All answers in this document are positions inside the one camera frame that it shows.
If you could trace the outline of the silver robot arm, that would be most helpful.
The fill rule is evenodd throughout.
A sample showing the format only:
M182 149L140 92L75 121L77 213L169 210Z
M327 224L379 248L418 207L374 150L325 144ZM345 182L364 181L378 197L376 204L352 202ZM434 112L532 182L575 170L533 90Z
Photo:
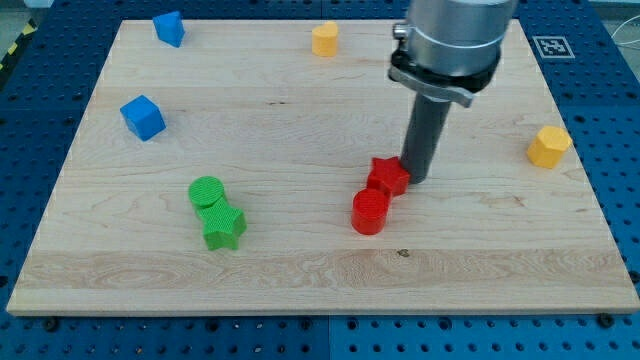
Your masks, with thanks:
M469 107L501 57L515 0L412 0L393 25L389 78L433 101Z

